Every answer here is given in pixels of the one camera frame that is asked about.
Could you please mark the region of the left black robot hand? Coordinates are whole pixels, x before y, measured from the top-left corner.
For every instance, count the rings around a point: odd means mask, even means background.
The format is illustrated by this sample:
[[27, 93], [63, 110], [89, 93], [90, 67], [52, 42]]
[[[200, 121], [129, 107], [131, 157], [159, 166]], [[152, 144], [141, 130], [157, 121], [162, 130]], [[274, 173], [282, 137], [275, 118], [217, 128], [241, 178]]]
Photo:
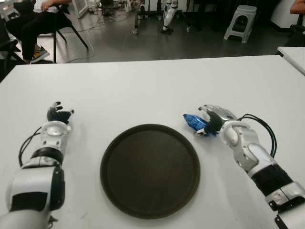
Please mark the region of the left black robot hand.
[[69, 118], [74, 114], [74, 110], [63, 111], [60, 101], [54, 102], [47, 111], [47, 120], [60, 121], [66, 125], [69, 123]]

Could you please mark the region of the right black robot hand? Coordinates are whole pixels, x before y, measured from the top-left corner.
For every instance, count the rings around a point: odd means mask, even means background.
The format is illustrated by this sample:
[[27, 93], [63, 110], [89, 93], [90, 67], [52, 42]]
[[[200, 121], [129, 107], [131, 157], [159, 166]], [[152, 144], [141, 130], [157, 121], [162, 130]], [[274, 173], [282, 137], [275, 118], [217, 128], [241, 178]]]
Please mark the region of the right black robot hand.
[[196, 135], [216, 135], [226, 121], [237, 120], [237, 117], [231, 111], [217, 105], [205, 104], [200, 106], [198, 110], [205, 112], [209, 119], [204, 128], [195, 132]]

